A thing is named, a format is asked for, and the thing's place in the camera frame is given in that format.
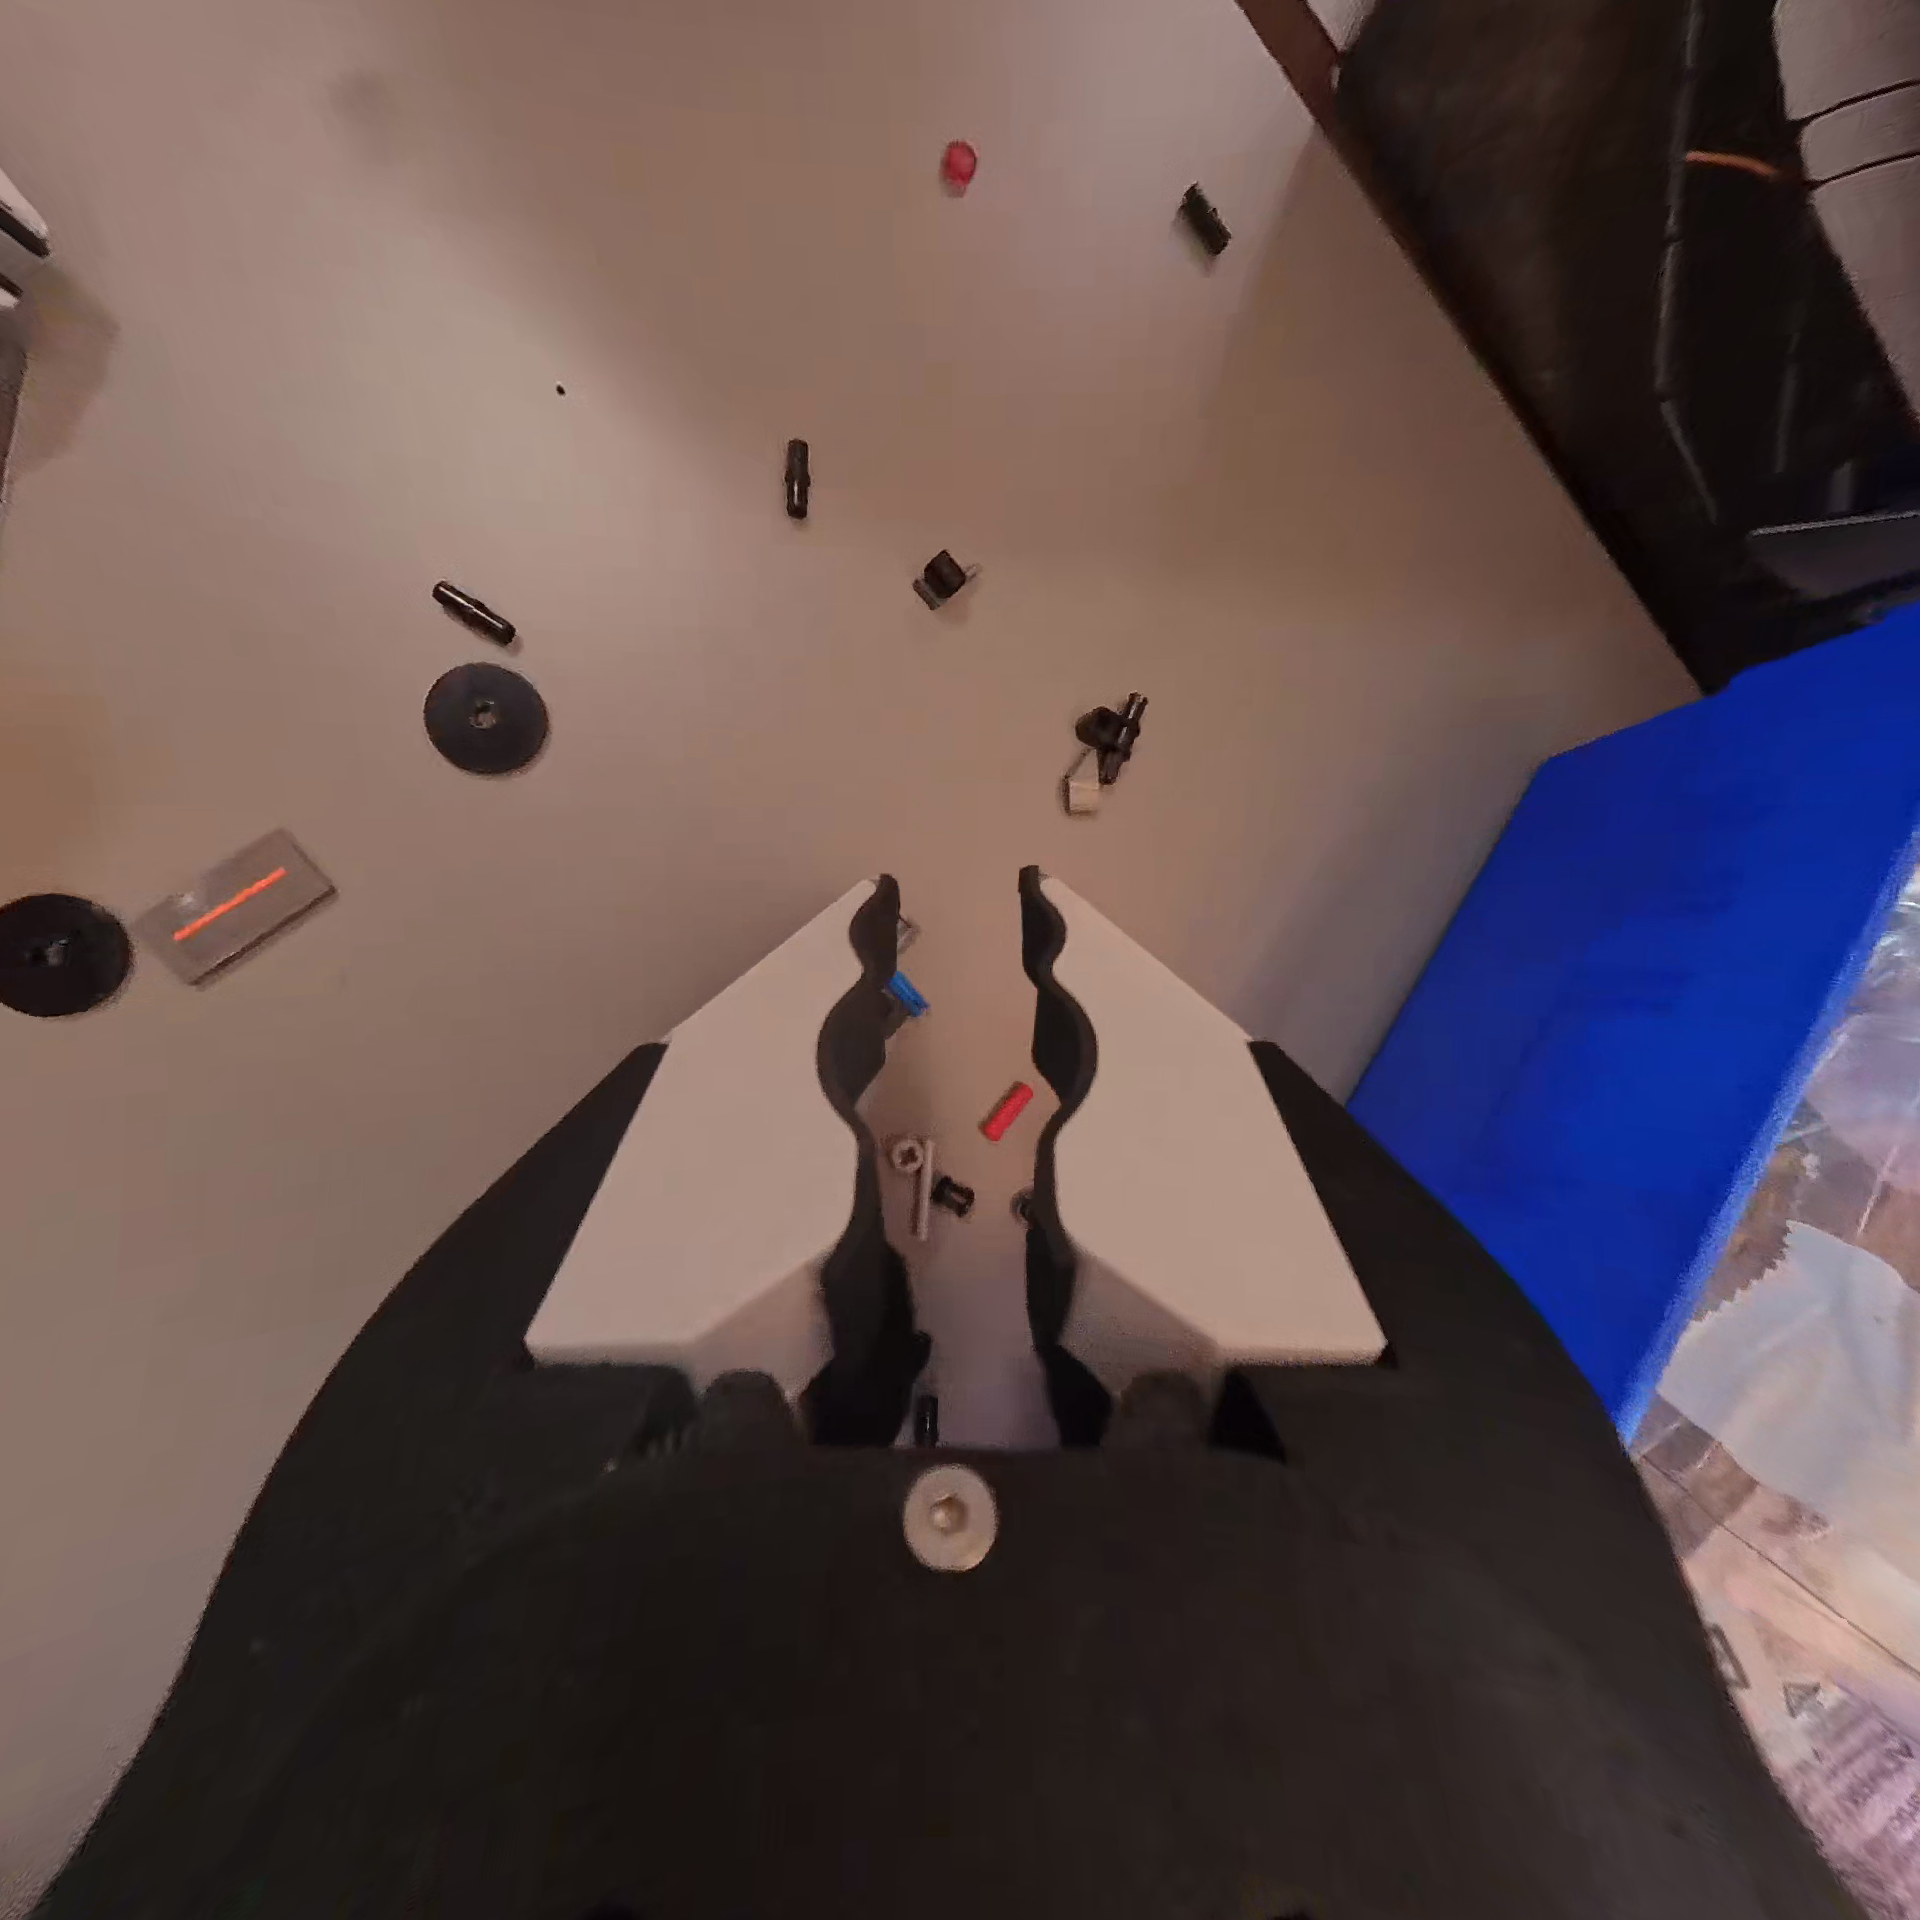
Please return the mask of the dark round lego disc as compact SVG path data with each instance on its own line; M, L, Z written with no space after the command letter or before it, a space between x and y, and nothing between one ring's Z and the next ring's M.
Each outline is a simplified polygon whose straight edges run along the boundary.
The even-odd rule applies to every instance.
M506 778L545 753L553 719L536 684L515 668L481 659L452 665L429 685L423 730L454 769Z
M133 938L104 905L39 892L2 903L2 1003L64 1019L113 1002L133 972Z

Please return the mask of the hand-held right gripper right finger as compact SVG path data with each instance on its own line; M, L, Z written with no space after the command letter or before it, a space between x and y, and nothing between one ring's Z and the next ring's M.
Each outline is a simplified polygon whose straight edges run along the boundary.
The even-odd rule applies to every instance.
M1368 1367L1384 1330L1254 1037L1056 875L1020 869L1031 1060L1055 1113L1024 1207L1024 1303L1064 1443L1145 1380L1212 1420L1232 1374Z

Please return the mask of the clear plastic bag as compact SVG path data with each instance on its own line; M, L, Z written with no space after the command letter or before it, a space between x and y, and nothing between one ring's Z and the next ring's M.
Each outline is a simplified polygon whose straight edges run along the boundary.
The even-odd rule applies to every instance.
M1749 1733L1869 1915L1918 1913L1918 873L1632 1454Z

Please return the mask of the blue box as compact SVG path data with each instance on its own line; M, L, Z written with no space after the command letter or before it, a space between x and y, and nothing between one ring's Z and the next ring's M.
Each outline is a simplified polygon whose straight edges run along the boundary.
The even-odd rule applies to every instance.
M1917 868L1918 612L1548 757L1348 1100L1639 1428Z

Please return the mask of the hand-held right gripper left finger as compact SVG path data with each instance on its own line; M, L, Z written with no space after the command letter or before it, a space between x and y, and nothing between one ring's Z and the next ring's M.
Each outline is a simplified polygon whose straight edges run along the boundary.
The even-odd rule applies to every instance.
M860 1109L900 884L859 879L679 1022L526 1327L543 1366L773 1380L821 1443L895 1443L929 1363Z

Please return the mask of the black lego connector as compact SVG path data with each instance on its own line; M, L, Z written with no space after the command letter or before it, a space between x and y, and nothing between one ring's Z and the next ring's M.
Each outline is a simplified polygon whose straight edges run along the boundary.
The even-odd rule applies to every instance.
M1082 712L1074 722L1074 738L1082 755L1094 764L1092 778L1101 787L1111 787L1121 780L1130 764L1141 740L1149 695L1130 692L1121 705L1097 705Z

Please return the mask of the grey orange-striped lego plate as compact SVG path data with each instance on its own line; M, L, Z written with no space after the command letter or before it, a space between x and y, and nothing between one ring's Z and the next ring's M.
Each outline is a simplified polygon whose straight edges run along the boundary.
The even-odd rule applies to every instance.
M133 922L133 942L191 990L228 973L335 900L338 888L288 828L225 856Z

